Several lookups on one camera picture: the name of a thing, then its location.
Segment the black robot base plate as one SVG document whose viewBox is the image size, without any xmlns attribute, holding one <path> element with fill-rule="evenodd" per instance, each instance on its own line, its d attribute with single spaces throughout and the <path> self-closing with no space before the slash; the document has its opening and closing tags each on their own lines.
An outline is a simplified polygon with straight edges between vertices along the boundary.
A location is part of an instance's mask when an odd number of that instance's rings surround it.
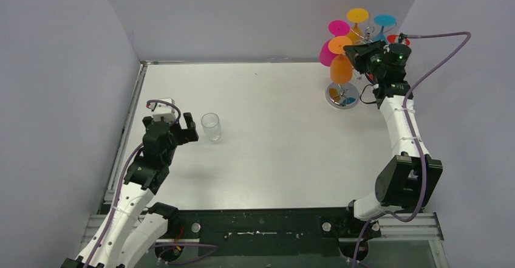
<svg viewBox="0 0 515 268">
<path fill-rule="evenodd" d="M 378 222 L 366 225 L 350 207 L 236 210 L 179 210 L 162 239 L 197 240 L 199 253 L 216 256 L 296 256 L 351 258 L 355 244 L 366 249 L 379 238 Z"/>
</svg>

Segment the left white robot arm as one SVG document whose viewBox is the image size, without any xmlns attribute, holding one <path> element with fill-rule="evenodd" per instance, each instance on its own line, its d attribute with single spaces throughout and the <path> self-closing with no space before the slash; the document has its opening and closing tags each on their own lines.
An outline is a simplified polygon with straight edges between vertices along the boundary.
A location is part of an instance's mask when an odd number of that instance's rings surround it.
<svg viewBox="0 0 515 268">
<path fill-rule="evenodd" d="M 109 213 L 85 248 L 62 267 L 134 267 L 159 237 L 179 233 L 177 208 L 148 204 L 168 176 L 177 147 L 199 139 L 191 113 L 183 118 L 185 129 L 177 120 L 143 119 L 145 134 L 123 167 Z"/>
</svg>

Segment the clear wine glass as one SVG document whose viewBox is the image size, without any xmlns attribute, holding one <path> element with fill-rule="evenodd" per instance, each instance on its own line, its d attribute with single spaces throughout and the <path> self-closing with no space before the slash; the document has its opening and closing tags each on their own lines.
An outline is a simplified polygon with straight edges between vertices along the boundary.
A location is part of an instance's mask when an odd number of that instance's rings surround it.
<svg viewBox="0 0 515 268">
<path fill-rule="evenodd" d="M 201 118 L 202 128 L 208 140 L 215 142 L 222 136 L 219 116 L 215 113 L 206 113 Z"/>
</svg>

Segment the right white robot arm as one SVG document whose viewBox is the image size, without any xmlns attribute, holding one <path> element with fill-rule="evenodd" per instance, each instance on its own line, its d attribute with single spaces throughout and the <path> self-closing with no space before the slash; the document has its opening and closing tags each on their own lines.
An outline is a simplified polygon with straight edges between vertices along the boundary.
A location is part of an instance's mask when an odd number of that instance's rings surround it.
<svg viewBox="0 0 515 268">
<path fill-rule="evenodd" d="M 418 212 L 443 172 L 441 161 L 433 159 L 424 146 L 415 121 L 412 87 L 405 80 L 411 52 L 403 43 L 385 41 L 344 46 L 353 68 L 372 76 L 372 92 L 392 146 L 392 158 L 378 175 L 373 192 L 355 200 L 353 213 L 342 220 L 343 231 L 352 237 L 365 231 L 366 220 L 401 210 Z"/>
</svg>

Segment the orange wine glass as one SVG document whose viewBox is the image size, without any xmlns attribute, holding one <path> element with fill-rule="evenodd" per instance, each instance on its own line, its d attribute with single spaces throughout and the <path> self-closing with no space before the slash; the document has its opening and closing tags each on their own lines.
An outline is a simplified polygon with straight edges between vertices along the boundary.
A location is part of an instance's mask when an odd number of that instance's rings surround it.
<svg viewBox="0 0 515 268">
<path fill-rule="evenodd" d="M 330 64 L 330 78 L 336 84 L 348 83 L 353 76 L 353 67 L 344 54 L 344 47 L 352 45 L 352 40 L 347 36 L 336 36 L 328 43 L 328 49 L 336 57 Z"/>
</svg>

